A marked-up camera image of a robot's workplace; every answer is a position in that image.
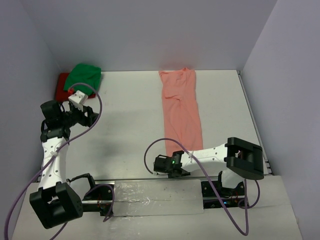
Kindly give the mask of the salmon pink t-shirt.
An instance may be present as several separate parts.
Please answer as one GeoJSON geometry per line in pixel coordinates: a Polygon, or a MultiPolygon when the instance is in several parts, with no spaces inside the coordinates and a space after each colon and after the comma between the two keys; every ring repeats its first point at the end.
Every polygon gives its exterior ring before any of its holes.
{"type": "Polygon", "coordinates": [[[159,71],[164,137],[181,143],[187,150],[202,150],[203,136],[196,100],[196,72],[183,68],[159,71]]]}

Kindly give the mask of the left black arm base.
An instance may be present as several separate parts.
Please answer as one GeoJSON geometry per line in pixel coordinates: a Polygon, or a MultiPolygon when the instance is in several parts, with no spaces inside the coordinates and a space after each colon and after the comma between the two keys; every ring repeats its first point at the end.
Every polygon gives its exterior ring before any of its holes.
{"type": "Polygon", "coordinates": [[[79,179],[87,179],[89,183],[89,190],[82,198],[82,208],[84,213],[99,213],[104,217],[104,222],[113,216],[113,205],[115,202],[115,189],[113,183],[96,183],[90,173],[85,173],[67,178],[66,182],[70,185],[72,182],[79,179]]]}

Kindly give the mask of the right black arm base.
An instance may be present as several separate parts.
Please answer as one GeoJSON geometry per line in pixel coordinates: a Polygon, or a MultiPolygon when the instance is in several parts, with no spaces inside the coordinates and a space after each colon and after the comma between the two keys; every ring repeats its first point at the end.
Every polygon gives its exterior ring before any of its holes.
{"type": "MultiPolygon", "coordinates": [[[[208,180],[201,179],[201,192],[204,209],[219,209],[222,208],[215,192],[213,191],[208,180]]],[[[240,182],[236,188],[222,188],[219,186],[217,180],[213,180],[212,184],[215,186],[223,203],[227,208],[245,207],[245,187],[244,183],[240,182]]]]}

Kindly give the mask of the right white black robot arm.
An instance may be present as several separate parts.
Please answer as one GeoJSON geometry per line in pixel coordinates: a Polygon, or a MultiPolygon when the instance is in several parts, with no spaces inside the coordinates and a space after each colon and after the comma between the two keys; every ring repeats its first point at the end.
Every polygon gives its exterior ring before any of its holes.
{"type": "Polygon", "coordinates": [[[237,137],[202,150],[175,151],[171,156],[158,155],[153,171],[165,174],[169,179],[181,178],[207,169],[219,170],[217,190],[227,196],[244,180],[259,181],[265,176],[263,149],[261,146],[237,137]]]}

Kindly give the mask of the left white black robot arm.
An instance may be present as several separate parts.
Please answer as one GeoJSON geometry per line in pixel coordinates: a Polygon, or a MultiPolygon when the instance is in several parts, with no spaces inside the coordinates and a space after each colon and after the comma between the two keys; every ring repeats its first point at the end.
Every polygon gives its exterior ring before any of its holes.
{"type": "Polygon", "coordinates": [[[92,128],[99,114],[86,99],[69,99],[69,110],[50,100],[40,108],[44,115],[40,140],[43,148],[41,179],[38,190],[29,195],[29,202],[45,229],[65,224],[83,215],[82,201],[66,180],[66,158],[71,141],[71,127],[76,124],[92,128]]]}

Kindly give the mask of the red folded t-shirt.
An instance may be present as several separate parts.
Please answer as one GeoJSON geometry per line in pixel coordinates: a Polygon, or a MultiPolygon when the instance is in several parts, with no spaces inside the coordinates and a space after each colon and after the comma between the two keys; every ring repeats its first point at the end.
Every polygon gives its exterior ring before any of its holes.
{"type": "Polygon", "coordinates": [[[101,73],[61,73],[57,80],[55,90],[55,100],[65,102],[70,96],[68,89],[76,83],[84,83],[90,85],[97,90],[100,86],[101,73]]]}

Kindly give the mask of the green folded t-shirt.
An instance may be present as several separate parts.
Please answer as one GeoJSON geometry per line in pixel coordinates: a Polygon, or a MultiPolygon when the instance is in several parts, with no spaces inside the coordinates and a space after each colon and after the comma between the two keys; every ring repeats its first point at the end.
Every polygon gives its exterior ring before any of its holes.
{"type": "Polygon", "coordinates": [[[76,85],[73,87],[74,84],[83,83],[91,86],[96,91],[100,87],[102,79],[102,70],[100,67],[79,63],[77,64],[69,75],[66,78],[66,81],[63,86],[64,91],[68,91],[70,88],[74,89],[75,91],[81,91],[84,94],[91,96],[94,94],[94,91],[82,84],[76,85]]]}

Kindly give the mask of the silver tape patch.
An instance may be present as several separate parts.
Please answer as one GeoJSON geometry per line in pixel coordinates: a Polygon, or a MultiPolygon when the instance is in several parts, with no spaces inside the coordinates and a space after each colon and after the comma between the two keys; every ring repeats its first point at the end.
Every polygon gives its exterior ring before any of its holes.
{"type": "Polygon", "coordinates": [[[116,217],[197,215],[204,212],[201,181],[138,180],[114,183],[116,217]]]}

